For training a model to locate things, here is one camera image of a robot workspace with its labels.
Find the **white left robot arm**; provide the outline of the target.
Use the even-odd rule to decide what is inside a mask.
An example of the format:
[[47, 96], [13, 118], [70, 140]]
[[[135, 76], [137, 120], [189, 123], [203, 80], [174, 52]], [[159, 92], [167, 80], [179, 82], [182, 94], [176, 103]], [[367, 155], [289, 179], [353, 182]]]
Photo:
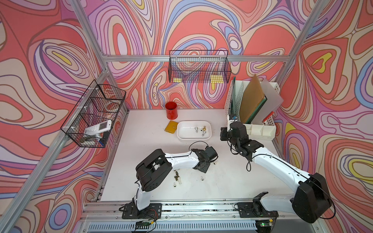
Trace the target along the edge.
[[168, 174], [173, 170], [194, 169], [207, 173], [210, 164], [218, 159], [213, 147], [204, 150], [190, 149], [185, 153], [165, 153], [156, 149], [136, 166], [135, 183], [138, 185], [134, 203], [137, 210], [149, 207], [151, 192], [158, 188]]

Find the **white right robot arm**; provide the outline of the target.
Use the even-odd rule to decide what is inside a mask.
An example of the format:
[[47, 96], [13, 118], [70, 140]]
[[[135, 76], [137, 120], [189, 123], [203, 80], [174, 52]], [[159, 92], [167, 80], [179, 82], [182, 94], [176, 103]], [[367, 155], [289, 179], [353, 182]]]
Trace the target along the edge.
[[256, 195], [252, 201], [255, 215], [280, 211], [296, 214], [303, 221], [314, 223], [328, 209], [335, 207], [324, 176], [298, 169], [262, 143], [250, 139], [243, 123], [233, 121], [229, 127], [221, 128], [220, 139], [227, 142], [234, 155], [244, 157], [247, 165], [255, 163], [262, 166], [291, 190], [284, 195], [270, 195], [268, 191]]

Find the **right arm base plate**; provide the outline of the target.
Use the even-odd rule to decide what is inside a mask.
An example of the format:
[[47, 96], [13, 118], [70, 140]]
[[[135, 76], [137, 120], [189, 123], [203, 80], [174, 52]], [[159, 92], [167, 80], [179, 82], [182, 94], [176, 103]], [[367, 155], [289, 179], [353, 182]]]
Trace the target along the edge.
[[266, 211], [258, 203], [237, 203], [235, 205], [240, 218], [278, 218], [277, 211]]

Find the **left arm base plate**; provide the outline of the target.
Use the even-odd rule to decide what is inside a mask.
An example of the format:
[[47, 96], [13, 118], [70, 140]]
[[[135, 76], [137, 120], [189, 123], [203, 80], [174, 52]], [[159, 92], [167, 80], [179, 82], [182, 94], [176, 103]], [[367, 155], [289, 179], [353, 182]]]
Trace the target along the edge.
[[143, 210], [138, 210], [134, 203], [128, 203], [119, 208], [122, 219], [159, 219], [162, 213], [161, 203], [151, 203]]

